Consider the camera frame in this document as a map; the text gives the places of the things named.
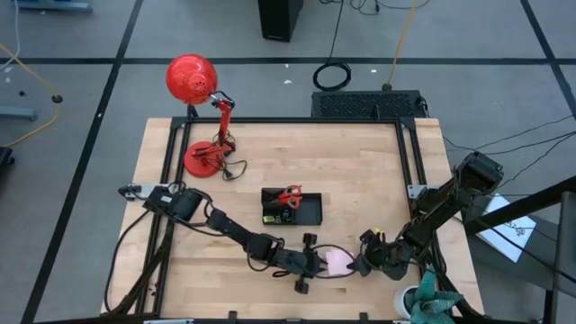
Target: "red desk lamp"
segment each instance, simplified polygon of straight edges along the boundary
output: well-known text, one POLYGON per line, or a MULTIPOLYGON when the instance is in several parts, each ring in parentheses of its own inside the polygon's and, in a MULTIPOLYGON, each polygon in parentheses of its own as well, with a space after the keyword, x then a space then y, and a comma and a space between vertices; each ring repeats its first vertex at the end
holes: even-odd
POLYGON ((226 170, 224 158, 236 150, 228 141, 228 126, 234 101, 218 88, 218 76, 210 61, 196 54, 184 54, 168 66, 166 84, 170 93, 185 104, 203 104, 212 99, 212 105, 222 112, 218 139, 194 143, 184 154, 184 167, 197 177, 209 177, 223 170, 226 179, 232 174, 226 170))

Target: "black tray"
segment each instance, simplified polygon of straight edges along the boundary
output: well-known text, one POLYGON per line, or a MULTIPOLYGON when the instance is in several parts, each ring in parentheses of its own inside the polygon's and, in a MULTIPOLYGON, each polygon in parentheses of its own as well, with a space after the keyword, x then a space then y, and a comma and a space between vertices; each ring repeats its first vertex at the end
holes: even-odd
POLYGON ((264 191, 278 193, 284 188, 262 188, 262 223, 265 225, 312 225, 322 223, 322 194, 303 193, 300 208, 294 210, 288 206, 265 206, 264 191))

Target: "gray floor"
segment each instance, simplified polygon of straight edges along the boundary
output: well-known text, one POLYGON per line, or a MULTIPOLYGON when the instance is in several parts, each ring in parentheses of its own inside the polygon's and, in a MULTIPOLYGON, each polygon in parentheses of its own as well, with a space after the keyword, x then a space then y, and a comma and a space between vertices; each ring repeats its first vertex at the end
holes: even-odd
MULTIPOLYGON (((410 1, 397 0, 396 5, 410 1)), ((94 12, 22 11, 22 57, 113 58, 131 13, 133 0, 92 1, 94 12)), ((530 0, 558 58, 576 57, 573 41, 574 3, 530 0)), ((14 47, 14 9, 0 2, 0 41, 14 47)), ((262 40, 256 0, 145 0, 126 54, 127 58, 172 58, 198 52, 211 58, 323 57, 329 52, 338 6, 307 0, 293 40, 262 40), (226 23, 219 23, 225 17, 226 23)), ((407 17, 406 11, 382 9, 364 16, 345 6, 335 56, 391 57, 407 17)), ((403 57, 413 58, 544 58, 536 36, 517 0, 431 0, 416 12, 403 57)), ((41 260, 106 79, 109 65, 31 66, 65 97, 64 112, 41 135, 15 148, 17 163, 0 186, 0 318, 18 322, 28 301, 41 260)), ((236 116, 309 116, 315 90, 312 64, 218 65, 220 88, 238 103, 236 116)), ((347 90, 377 90, 390 73, 387 65, 352 65, 347 90)), ((576 67, 563 73, 576 87, 576 67)), ((94 316, 100 310, 104 281, 119 235, 125 202, 116 189, 132 179, 141 136, 148 117, 182 114, 185 108, 166 90, 166 66, 124 65, 108 104, 94 152, 79 190, 62 248, 36 320, 94 316)), ((336 83, 338 71, 321 76, 336 83)), ((49 95, 21 68, 0 71, 1 104, 37 108, 36 122, 0 120, 0 143, 18 137, 50 118, 49 95), (26 96, 19 96, 23 90, 26 96)), ((569 115, 548 66, 400 65, 396 89, 418 89, 444 134, 456 144, 475 146, 569 115)), ((202 116, 216 116, 209 105, 202 116)), ((548 139, 574 129, 563 121, 487 152, 548 139)), ((513 176, 550 145, 494 158, 513 176)), ((449 152, 452 164, 463 152, 449 152)), ((569 139, 518 180, 506 194, 529 194, 573 176, 576 142, 569 139)), ((557 209, 538 213, 557 220, 557 209)), ((544 292, 528 283, 475 265, 486 313, 497 319, 530 320, 541 316, 544 292)), ((569 310, 574 299, 562 299, 569 310)), ((569 323, 566 315, 562 323, 569 323)))

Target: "lamp base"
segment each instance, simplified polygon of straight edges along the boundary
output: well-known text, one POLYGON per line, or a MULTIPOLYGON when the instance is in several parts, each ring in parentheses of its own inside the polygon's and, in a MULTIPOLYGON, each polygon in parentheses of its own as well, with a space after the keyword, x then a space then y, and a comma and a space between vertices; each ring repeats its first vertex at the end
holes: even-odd
POLYGON ((213 152, 208 152, 202 157, 195 157, 198 153, 202 153, 203 150, 208 151, 209 147, 213 144, 209 141, 202 141, 194 143, 190 148, 186 150, 184 154, 184 167, 192 176, 196 177, 209 177, 214 176, 218 171, 221 170, 224 156, 221 150, 215 150, 213 152))

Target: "yellow cable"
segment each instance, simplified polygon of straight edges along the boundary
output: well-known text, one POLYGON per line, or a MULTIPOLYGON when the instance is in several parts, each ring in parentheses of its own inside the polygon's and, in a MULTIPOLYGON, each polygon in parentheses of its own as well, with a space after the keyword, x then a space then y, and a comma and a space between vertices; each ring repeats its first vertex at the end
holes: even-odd
POLYGON ((414 18, 414 11, 416 10, 416 5, 418 4, 419 0, 414 0, 412 7, 410 8, 410 14, 408 16, 408 20, 404 23, 404 28, 402 29, 402 34, 400 36, 400 40, 398 41, 398 46, 396 46, 396 53, 394 54, 394 61, 392 62, 392 70, 390 71, 390 77, 388 78, 388 84, 392 84, 392 79, 394 78, 394 72, 396 72, 396 60, 400 55, 400 48, 402 47, 402 43, 404 42, 404 37, 406 36, 406 32, 412 23, 412 19, 414 18))
MULTIPOLYGON (((44 80, 43 78, 41 78, 39 75, 37 75, 34 71, 32 71, 29 67, 26 67, 26 65, 24 63, 22 63, 4 44, 0 43, 0 50, 3 50, 6 54, 10 55, 16 62, 18 62, 18 64, 20 64, 28 73, 32 74, 34 77, 36 77, 40 82, 42 82, 46 88, 48 89, 49 92, 52 93, 52 95, 58 95, 58 92, 56 91, 56 89, 50 84, 50 82, 44 80)), ((52 119, 49 120, 47 123, 41 125, 39 128, 37 128, 36 130, 33 130, 31 132, 29 132, 28 134, 20 137, 17 140, 14 140, 6 145, 4 145, 4 147, 9 148, 12 147, 20 142, 22 142, 23 140, 28 139, 30 136, 33 136, 43 130, 45 130, 46 128, 48 128, 51 124, 53 124, 56 119, 59 117, 60 115, 60 104, 59 103, 54 103, 56 105, 55 110, 54 110, 54 115, 52 116, 52 119)))

